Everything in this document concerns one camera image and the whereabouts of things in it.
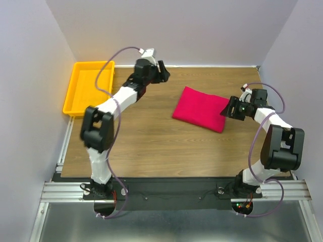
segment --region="wooden table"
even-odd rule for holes
[[[116,69],[114,92],[133,69]],[[251,118],[227,118],[223,133],[172,119],[185,86],[230,98],[244,83],[260,81],[256,68],[170,68],[167,83],[149,85],[146,94],[122,113],[121,130],[110,155],[123,177],[235,176],[247,167],[250,144],[258,128]],[[62,177],[90,177],[88,154],[80,141],[82,119],[75,119]],[[265,137],[262,132],[253,162]]]

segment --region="gray wall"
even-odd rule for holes
[[[0,1],[0,237],[29,241],[53,174],[74,57],[45,1]]]
[[[303,160],[297,171],[313,197],[323,231],[323,2],[299,0],[260,68],[261,80],[277,87],[285,98],[283,118],[305,130]],[[271,105],[281,107],[270,93]]]
[[[154,47],[167,65],[260,65],[297,0],[46,0],[79,61]],[[133,65],[138,55],[116,58]]]

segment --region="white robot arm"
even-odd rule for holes
[[[103,187],[102,189],[112,177],[106,155],[114,139],[114,120],[119,115],[114,100],[118,102],[122,112],[144,95],[147,85],[166,82],[170,76],[163,61],[159,60],[157,65],[154,56],[154,49],[147,49],[136,61],[134,73],[129,76],[113,99],[110,98],[97,107],[87,107],[85,111],[80,136],[90,157],[91,179],[98,187]],[[93,125],[98,122],[101,122],[100,128]]]
[[[221,115],[238,120],[244,120],[249,116],[259,124],[266,119],[262,128],[267,135],[260,159],[251,167],[254,174],[247,168],[236,176],[237,190],[243,187],[253,190],[253,187],[260,185],[259,180],[264,181],[281,171],[297,170],[300,166],[304,142],[304,131],[284,122],[275,110],[267,105],[265,89],[251,90],[246,87],[245,84],[241,88],[243,94],[240,98],[235,96],[230,98]]]

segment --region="pink towel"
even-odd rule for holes
[[[222,133],[226,117],[220,112],[229,100],[185,87],[175,108],[173,118]]]

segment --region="plastic tray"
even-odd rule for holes
[[[83,116],[88,106],[97,106],[109,99],[109,96],[95,88],[95,78],[105,64],[102,62],[76,62],[73,67],[70,84],[67,90],[63,113],[69,116]],[[98,86],[111,93],[114,61],[110,62],[101,73]]]

